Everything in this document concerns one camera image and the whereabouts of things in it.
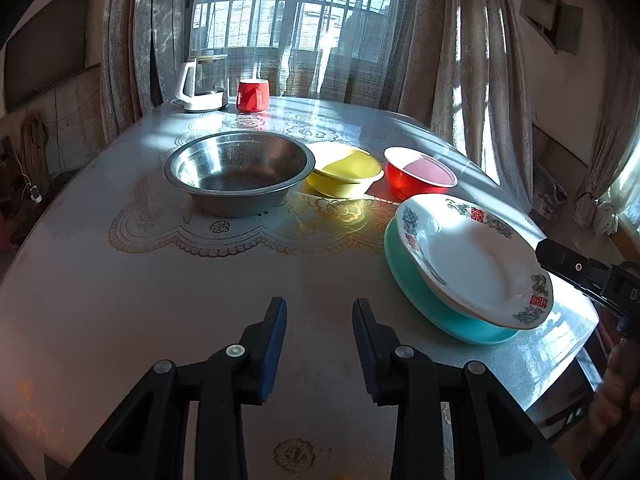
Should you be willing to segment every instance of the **stainless steel bowl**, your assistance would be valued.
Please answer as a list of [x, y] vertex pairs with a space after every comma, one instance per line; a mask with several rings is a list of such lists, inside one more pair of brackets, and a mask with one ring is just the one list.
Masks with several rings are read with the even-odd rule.
[[277, 205], [316, 160], [300, 142], [235, 130], [192, 140], [171, 154], [164, 174], [217, 216], [250, 216]]

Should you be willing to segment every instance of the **human hand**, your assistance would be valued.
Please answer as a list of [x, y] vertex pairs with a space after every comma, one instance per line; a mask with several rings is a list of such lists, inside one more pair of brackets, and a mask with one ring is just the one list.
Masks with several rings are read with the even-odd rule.
[[[621, 360], [622, 347], [617, 345], [609, 356], [604, 382], [598, 388], [589, 406], [589, 424], [591, 431], [597, 436], [603, 436], [622, 418], [622, 404], [625, 402], [629, 386], [619, 374]], [[629, 405], [632, 411], [640, 412], [640, 388], [631, 395]]]

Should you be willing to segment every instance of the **gray curtain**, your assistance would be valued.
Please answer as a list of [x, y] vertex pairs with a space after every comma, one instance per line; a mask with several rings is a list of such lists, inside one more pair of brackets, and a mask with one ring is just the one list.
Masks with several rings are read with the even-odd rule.
[[620, 22], [600, 1], [606, 72], [589, 170], [576, 195], [575, 221], [586, 227], [596, 199], [614, 183], [631, 154], [640, 108], [640, 56]]
[[184, 61], [184, 0], [105, 0], [102, 124], [111, 142], [158, 101], [173, 98]]
[[532, 140], [513, 0], [414, 0], [398, 111], [450, 142], [531, 209]]

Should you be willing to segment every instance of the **stacked plates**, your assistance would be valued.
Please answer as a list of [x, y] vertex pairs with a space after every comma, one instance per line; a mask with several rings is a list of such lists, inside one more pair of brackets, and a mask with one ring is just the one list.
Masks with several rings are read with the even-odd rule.
[[533, 248], [490, 211], [456, 197], [403, 202], [387, 228], [385, 253], [409, 300], [467, 342], [507, 340], [539, 326], [553, 306], [550, 277]]

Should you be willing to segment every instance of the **power cord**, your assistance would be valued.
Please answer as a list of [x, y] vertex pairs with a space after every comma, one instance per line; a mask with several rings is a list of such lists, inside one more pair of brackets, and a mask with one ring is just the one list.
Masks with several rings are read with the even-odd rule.
[[15, 151], [14, 142], [11, 140], [11, 137], [9, 137], [9, 143], [11, 144], [12, 152], [14, 152], [15, 160], [18, 161], [18, 166], [20, 166], [20, 172], [22, 173], [22, 176], [27, 181], [27, 183], [24, 185], [24, 188], [22, 190], [22, 194], [20, 196], [20, 201], [22, 201], [22, 199], [24, 199], [24, 192], [27, 191], [27, 188], [29, 188], [29, 196], [30, 196], [31, 200], [33, 200], [36, 204], [39, 204], [40, 202], [42, 202], [42, 195], [40, 194], [40, 191], [38, 190], [38, 186], [36, 186], [35, 184], [32, 184], [31, 183], [31, 179], [29, 178], [29, 175], [27, 175], [24, 172], [24, 169], [22, 168], [22, 163], [20, 162], [20, 157], [17, 155], [17, 152]]
[[98, 88], [94, 93], [92, 93], [92, 94], [88, 97], [88, 99], [87, 99], [85, 102], [83, 102], [83, 103], [82, 103], [78, 108], [76, 108], [76, 109], [75, 109], [73, 112], [71, 112], [69, 115], [66, 115], [66, 116], [64, 116], [64, 117], [62, 117], [62, 118], [60, 118], [60, 119], [59, 119], [59, 118], [56, 118], [56, 120], [55, 120], [55, 121], [42, 121], [42, 124], [55, 124], [55, 123], [59, 123], [60, 121], [64, 121], [65, 119], [68, 119], [68, 118], [69, 118], [69, 117], [71, 117], [73, 114], [78, 113], [78, 112], [80, 111], [80, 109], [81, 109], [82, 107], [84, 107], [84, 106], [85, 106], [85, 105], [86, 105], [86, 104], [87, 104], [91, 99], [93, 99], [93, 98], [94, 98], [94, 96], [95, 96], [99, 91], [100, 91], [100, 89]]

